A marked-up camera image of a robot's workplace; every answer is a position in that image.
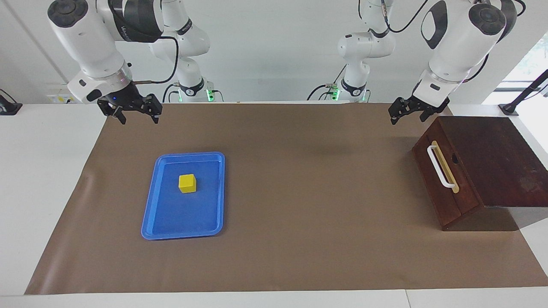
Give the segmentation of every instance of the brown tabletop covering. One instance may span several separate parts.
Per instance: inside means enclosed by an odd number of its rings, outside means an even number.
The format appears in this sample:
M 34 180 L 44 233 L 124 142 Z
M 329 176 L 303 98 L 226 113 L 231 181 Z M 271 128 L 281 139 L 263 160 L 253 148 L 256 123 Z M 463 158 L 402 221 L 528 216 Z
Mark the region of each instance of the brown tabletop covering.
M 517 232 L 442 232 L 410 149 L 432 122 L 384 104 L 165 105 L 109 118 L 26 294 L 532 287 Z M 224 229 L 147 241 L 155 160 L 226 156 Z

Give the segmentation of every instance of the drawer front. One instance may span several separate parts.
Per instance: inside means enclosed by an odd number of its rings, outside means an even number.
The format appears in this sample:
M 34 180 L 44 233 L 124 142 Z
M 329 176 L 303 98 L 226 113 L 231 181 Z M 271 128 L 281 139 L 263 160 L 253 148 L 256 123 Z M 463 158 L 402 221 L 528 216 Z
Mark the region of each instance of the drawer front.
M 438 121 L 427 130 L 413 152 L 442 226 L 457 223 L 461 216 L 480 206 L 460 165 L 458 153 L 450 146 Z M 455 187 L 447 188 L 447 184 L 455 184 Z

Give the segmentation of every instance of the yellow cube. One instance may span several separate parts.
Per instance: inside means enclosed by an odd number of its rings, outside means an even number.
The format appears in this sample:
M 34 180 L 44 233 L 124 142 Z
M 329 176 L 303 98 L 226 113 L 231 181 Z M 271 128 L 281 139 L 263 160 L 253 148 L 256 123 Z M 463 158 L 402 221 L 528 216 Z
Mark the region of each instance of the yellow cube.
M 196 177 L 193 174 L 179 176 L 179 189 L 182 193 L 196 192 Z

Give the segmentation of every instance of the dark brown wooden drawer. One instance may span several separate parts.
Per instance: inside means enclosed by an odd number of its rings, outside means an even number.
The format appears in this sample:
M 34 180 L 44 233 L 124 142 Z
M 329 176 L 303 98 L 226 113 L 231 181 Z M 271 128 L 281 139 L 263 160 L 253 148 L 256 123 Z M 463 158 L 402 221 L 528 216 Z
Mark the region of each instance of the dark brown wooden drawer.
M 439 117 L 434 121 L 413 147 L 413 153 L 443 230 L 513 231 L 548 217 L 548 172 L 524 144 L 527 146 L 506 118 Z M 525 159 L 509 163 L 516 149 Z M 532 170 L 528 179 L 537 184 L 534 198 L 530 191 L 509 188 L 507 181 L 523 186 L 523 168 Z M 443 181 L 456 187 L 447 188 Z M 506 189 L 498 191 L 501 186 Z M 497 190 L 496 201 L 492 190 Z M 505 199 L 509 202 L 500 204 Z

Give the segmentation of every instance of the drawer handle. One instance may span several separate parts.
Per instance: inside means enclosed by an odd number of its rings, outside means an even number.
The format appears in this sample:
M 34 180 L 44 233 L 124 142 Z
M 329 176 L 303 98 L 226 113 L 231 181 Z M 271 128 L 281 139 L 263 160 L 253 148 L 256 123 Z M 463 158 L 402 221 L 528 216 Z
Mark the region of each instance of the drawer handle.
M 443 157 L 443 153 L 439 148 L 438 142 L 432 141 L 432 145 L 428 147 L 427 151 L 428 156 L 430 156 L 430 160 L 432 161 L 432 165 L 438 174 L 439 181 L 444 187 L 452 189 L 453 193 L 458 193 L 460 191 L 459 185 L 456 183 L 455 176 L 453 176 L 451 169 L 449 169 L 449 165 L 447 164 L 445 157 Z

